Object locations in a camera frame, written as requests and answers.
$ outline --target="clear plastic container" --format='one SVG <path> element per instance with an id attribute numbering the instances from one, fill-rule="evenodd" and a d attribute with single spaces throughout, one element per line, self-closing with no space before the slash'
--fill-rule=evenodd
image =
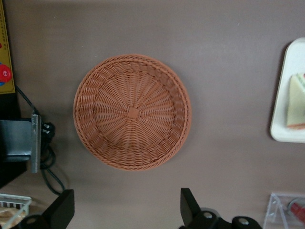
<path id="1" fill-rule="evenodd" d="M 12 222 L 23 212 L 25 215 L 28 215 L 31 202 L 32 199 L 30 197 L 0 194 L 0 207 L 18 209 L 18 212 L 2 226 L 2 229 L 10 228 Z"/>
<path id="2" fill-rule="evenodd" d="M 288 204 L 295 198 L 305 198 L 305 195 L 272 193 L 263 229 L 305 229 L 304 223 L 287 209 Z"/>

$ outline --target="round wicker basket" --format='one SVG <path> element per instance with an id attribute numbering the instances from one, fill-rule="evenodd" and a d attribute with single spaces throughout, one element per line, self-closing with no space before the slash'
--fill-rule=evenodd
<path id="1" fill-rule="evenodd" d="M 95 66 L 74 100 L 74 123 L 104 163 L 146 170 L 172 158 L 191 126 L 191 105 L 178 76 L 153 58 L 130 54 Z"/>

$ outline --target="power cord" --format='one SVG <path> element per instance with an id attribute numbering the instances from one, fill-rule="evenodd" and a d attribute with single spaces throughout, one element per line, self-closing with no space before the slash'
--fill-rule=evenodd
<path id="1" fill-rule="evenodd" d="M 33 113 L 36 115 L 39 115 L 38 110 L 36 107 L 32 104 L 32 102 L 27 98 L 27 96 L 22 92 L 22 90 L 15 86 L 16 90 L 19 92 L 19 94 L 24 98 L 24 100 L 30 105 L 30 107 L 33 109 Z M 53 177 L 53 179 L 60 185 L 62 188 L 62 191 L 64 191 L 66 188 L 62 181 L 50 170 L 50 168 L 55 164 L 56 162 L 56 155 L 53 151 L 53 149 L 50 146 L 50 143 L 55 136 L 55 126 L 52 123 L 44 123 L 41 122 L 41 162 L 40 162 L 40 169 L 41 174 L 43 177 L 44 182 L 46 183 L 49 190 L 59 196 L 61 192 L 55 190 L 53 186 L 50 184 L 46 172 Z"/>

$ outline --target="tray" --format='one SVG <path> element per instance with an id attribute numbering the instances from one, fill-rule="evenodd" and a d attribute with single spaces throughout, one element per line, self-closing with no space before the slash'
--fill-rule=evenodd
<path id="1" fill-rule="evenodd" d="M 25 215 L 29 214 L 29 206 L 32 200 L 30 197 L 24 196 L 16 196 L 16 195 L 8 195 L 8 194 L 0 194 L 0 207 L 5 208 L 17 208 L 19 211 L 10 218 L 6 224 L 2 226 L 2 229 L 10 228 L 12 222 L 22 213 L 24 212 Z"/>
<path id="2" fill-rule="evenodd" d="M 286 127 L 290 78 L 297 73 L 305 73 L 305 38 L 293 41 L 285 53 L 270 128 L 271 136 L 276 141 L 305 143 L 305 129 L 293 130 Z"/>

